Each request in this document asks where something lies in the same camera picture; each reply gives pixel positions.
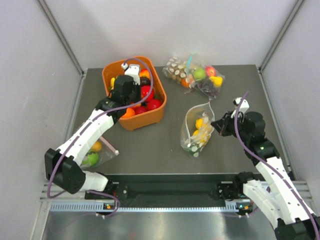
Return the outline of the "red fake apple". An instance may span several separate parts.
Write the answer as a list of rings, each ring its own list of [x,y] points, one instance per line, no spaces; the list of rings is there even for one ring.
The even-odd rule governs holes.
[[[142,99],[145,98],[149,94],[149,92],[151,92],[149,96],[145,99],[145,102],[150,102],[155,97],[155,90],[150,85],[142,86],[140,92]]]

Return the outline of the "polka dot zip bag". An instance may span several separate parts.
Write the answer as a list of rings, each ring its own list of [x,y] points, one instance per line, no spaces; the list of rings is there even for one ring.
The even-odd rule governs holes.
[[[180,146],[192,158],[198,158],[209,142],[215,128],[215,114],[210,102],[191,107],[182,122]]]

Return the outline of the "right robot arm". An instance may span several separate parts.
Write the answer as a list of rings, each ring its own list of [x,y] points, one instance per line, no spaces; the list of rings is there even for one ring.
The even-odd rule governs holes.
[[[266,138],[266,123],[255,111],[228,111],[211,125],[220,136],[238,138],[245,155],[263,176],[267,187],[251,172],[241,172],[232,180],[239,198],[250,198],[268,219],[278,240],[318,240],[320,218],[305,203],[288,176],[275,145]]]

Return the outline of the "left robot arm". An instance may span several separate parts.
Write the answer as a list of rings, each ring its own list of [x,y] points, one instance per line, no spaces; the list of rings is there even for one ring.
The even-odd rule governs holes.
[[[119,75],[110,96],[98,102],[89,118],[72,137],[57,149],[44,154],[45,174],[50,183],[65,192],[94,190],[102,198],[109,198],[114,191],[107,177],[81,169],[86,154],[94,143],[141,99],[140,85],[130,75]]]

